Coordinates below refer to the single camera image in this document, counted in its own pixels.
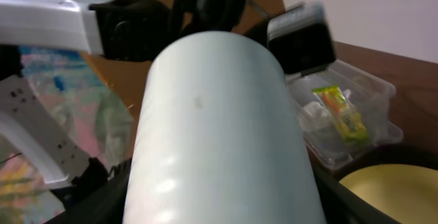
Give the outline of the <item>green orange snack wrapper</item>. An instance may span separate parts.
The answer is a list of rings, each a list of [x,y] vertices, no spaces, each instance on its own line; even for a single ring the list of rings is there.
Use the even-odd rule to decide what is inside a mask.
[[[337,131],[346,142],[362,142],[369,138],[361,114],[338,85],[314,88],[312,93],[331,115]]]

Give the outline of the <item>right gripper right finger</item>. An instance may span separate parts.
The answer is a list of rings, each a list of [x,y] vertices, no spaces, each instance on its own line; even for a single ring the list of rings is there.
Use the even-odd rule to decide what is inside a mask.
[[[312,166],[322,208],[330,224],[397,224],[341,185],[318,166]]]

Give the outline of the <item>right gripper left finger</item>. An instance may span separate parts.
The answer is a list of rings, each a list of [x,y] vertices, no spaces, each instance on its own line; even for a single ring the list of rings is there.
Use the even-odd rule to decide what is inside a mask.
[[[131,161],[129,158],[107,171],[98,159],[90,158],[83,175],[75,177],[71,186],[51,191],[65,211],[46,224],[122,223]]]

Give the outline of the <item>yellow plate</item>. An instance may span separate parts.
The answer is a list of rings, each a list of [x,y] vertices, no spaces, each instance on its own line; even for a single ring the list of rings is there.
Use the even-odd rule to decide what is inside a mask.
[[[437,224],[437,171],[407,164],[369,166],[340,183],[400,223]]]

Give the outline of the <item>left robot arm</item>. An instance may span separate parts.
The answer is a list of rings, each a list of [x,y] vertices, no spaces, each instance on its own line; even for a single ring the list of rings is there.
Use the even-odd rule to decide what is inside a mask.
[[[202,61],[258,56],[287,74],[310,75],[336,60],[320,3],[299,3],[267,16],[245,35],[232,33],[250,0],[1,0],[1,54],[18,68],[21,45],[85,51],[108,60],[152,61],[168,46],[174,57]]]

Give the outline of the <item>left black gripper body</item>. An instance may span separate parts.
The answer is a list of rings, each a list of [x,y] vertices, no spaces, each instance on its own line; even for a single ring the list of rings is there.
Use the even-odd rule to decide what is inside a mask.
[[[170,12],[170,39],[205,31],[231,31],[250,5],[263,20],[245,35],[258,42],[279,61],[287,74],[310,75],[323,71],[336,53],[324,7],[300,2],[270,16],[252,0],[174,0]]]

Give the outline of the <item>pale green cup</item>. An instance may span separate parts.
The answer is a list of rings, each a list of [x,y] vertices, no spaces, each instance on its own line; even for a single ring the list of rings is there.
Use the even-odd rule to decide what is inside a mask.
[[[285,74],[230,32],[179,39],[152,63],[125,223],[324,223]]]

